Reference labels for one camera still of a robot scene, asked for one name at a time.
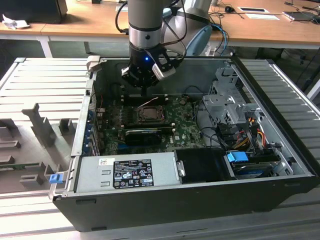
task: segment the warning label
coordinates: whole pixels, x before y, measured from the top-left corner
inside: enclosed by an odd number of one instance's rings
[[[150,187],[154,185],[151,159],[115,161],[113,164],[115,189]]]

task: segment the paper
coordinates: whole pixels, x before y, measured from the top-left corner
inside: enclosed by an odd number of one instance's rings
[[[275,15],[253,14],[253,13],[246,13],[245,15],[250,19],[280,20]]]
[[[5,15],[2,14],[3,21],[2,23],[8,28],[8,29],[21,29],[21,28],[28,28],[30,25],[25,20],[12,20],[10,18],[7,18]]]

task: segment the blue tab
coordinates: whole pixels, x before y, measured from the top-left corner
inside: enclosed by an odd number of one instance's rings
[[[227,155],[230,163],[232,162],[248,162],[249,159],[244,151],[232,151]]]
[[[64,183],[64,174],[63,173],[51,174],[49,182],[51,184],[63,184]]]

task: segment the metal bracket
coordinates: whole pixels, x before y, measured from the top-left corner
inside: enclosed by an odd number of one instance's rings
[[[89,56],[86,60],[86,69],[90,73],[100,70],[100,56]]]

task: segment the desk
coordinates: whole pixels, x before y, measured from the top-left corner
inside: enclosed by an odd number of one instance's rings
[[[62,24],[32,24],[31,28],[8,30],[0,27],[0,39],[38,40],[46,57],[52,57],[50,41],[79,41],[79,42],[112,42],[127,43],[128,36],[119,33],[115,27],[116,3],[103,1],[101,4],[91,4],[90,0],[66,0],[68,15]],[[283,11],[295,11],[294,7],[284,4],[284,0],[225,0],[225,3],[240,12],[237,7],[265,8],[271,14],[281,14]],[[295,0],[294,4],[315,7],[314,2]],[[224,7],[216,7],[215,11],[224,12]],[[290,22],[283,16],[280,20],[250,19],[237,14],[224,15],[221,19],[223,28],[229,33],[229,46],[318,49],[320,47],[320,26],[311,22]],[[128,26],[128,13],[119,15],[121,28]],[[214,32],[212,44],[221,41],[221,34]]]

